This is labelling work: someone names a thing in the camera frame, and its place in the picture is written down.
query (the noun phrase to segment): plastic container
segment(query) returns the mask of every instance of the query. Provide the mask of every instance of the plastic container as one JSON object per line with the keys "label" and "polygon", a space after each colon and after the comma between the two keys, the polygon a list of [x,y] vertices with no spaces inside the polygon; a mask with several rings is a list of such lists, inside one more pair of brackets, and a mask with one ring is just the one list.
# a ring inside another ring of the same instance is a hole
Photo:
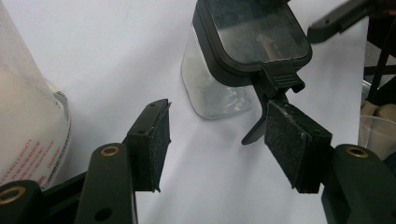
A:
{"label": "plastic container", "polygon": [[396,152],[396,123],[375,116],[361,116],[359,146],[372,150],[383,161]]}
{"label": "plastic container", "polygon": [[252,79],[267,64],[288,63],[298,70],[311,54],[283,1],[198,0],[181,75],[194,110],[218,119],[259,102]]}
{"label": "plastic container", "polygon": [[70,144],[66,97],[39,71],[0,0],[0,186],[31,179],[42,189]]}

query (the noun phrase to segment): clear plastic jar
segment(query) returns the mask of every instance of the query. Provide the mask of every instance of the clear plastic jar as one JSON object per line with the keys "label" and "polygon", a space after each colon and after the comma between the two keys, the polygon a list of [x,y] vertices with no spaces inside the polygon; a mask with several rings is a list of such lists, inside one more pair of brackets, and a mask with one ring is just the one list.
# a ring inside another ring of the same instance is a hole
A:
{"label": "clear plastic jar", "polygon": [[192,107],[203,118],[220,119],[241,114],[259,102],[252,86],[228,87],[213,78],[193,26],[181,65],[181,75]]}

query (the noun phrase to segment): white background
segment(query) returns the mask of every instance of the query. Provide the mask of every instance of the white background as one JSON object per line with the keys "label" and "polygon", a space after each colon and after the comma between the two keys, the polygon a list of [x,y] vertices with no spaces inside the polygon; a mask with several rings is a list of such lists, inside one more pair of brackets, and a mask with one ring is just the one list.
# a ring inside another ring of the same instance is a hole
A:
{"label": "white background", "polygon": [[[136,193],[140,223],[326,223],[320,194],[291,189],[262,140],[240,144],[258,106],[219,120],[193,111],[180,65],[195,1],[3,1],[43,75],[69,100],[72,145],[58,182],[86,171],[97,147],[122,141],[148,103],[168,98],[172,144],[162,193]],[[306,31],[341,2],[290,7]],[[289,94],[333,133],[334,147],[357,143],[366,31],[361,21],[313,46],[299,71],[306,88]]]}

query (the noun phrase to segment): transparent container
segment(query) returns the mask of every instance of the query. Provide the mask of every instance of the transparent container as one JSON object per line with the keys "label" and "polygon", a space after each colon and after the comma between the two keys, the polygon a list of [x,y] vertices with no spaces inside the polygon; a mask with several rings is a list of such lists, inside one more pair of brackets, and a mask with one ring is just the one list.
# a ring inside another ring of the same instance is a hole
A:
{"label": "transparent container", "polygon": [[47,81],[0,0],[0,186],[53,184],[70,146],[67,99]]}
{"label": "transparent container", "polygon": [[381,161],[385,160],[396,152],[396,123],[375,116],[361,116],[359,146],[372,150]]}
{"label": "transparent container", "polygon": [[192,26],[181,65],[181,75],[195,112],[206,119],[220,119],[243,113],[259,100],[252,86],[229,87],[210,73]]}

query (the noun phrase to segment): black jar lid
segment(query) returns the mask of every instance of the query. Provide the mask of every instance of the black jar lid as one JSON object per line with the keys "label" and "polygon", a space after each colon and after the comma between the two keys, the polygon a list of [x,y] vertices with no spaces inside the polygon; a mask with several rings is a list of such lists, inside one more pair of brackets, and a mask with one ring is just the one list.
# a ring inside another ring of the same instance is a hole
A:
{"label": "black jar lid", "polygon": [[267,64],[298,70],[312,57],[283,0],[198,0],[193,26],[211,75],[227,86],[251,85]]}

